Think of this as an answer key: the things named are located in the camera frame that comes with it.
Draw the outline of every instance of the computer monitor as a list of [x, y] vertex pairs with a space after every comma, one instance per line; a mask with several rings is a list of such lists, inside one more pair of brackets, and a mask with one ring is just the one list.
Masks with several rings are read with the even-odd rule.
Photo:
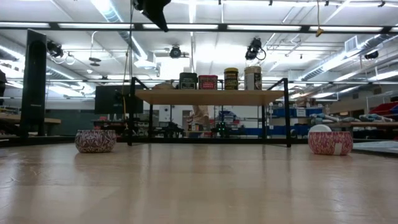
[[[95, 113], [96, 114], [123, 114], [123, 95], [126, 101], [126, 113], [130, 112], [131, 100], [129, 97], [130, 86], [97, 86], [95, 90]], [[135, 113], [142, 113], [144, 102], [136, 97], [133, 110]]]

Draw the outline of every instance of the security camera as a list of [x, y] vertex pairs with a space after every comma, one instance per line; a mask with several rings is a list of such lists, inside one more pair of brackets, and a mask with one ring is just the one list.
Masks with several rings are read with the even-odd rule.
[[169, 53], [171, 58], [180, 58], [181, 57], [181, 50], [180, 46], [173, 46], [170, 53]]

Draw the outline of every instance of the speaker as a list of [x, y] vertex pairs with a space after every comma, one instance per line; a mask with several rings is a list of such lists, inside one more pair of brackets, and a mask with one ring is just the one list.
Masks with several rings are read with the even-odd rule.
[[44, 136], [47, 36], [28, 29], [20, 129], [23, 136], [37, 126]]

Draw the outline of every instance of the workbench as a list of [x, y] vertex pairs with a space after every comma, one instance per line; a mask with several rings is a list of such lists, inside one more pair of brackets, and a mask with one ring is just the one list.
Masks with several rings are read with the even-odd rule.
[[[19, 114], [0, 113], [0, 119], [17, 125], [21, 121], [21, 116]], [[61, 120], [55, 118], [44, 118], [44, 124], [46, 124], [47, 127], [47, 136], [51, 136], [53, 127], [61, 124]]]

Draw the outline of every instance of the red and white patterned bowl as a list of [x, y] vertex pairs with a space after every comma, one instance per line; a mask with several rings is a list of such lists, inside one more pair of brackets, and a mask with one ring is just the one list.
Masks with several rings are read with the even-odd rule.
[[343, 156], [353, 149], [353, 138], [348, 131], [311, 132], [308, 145], [314, 154]]
[[78, 130], [75, 145], [81, 153], [111, 152], [116, 144], [114, 130]]

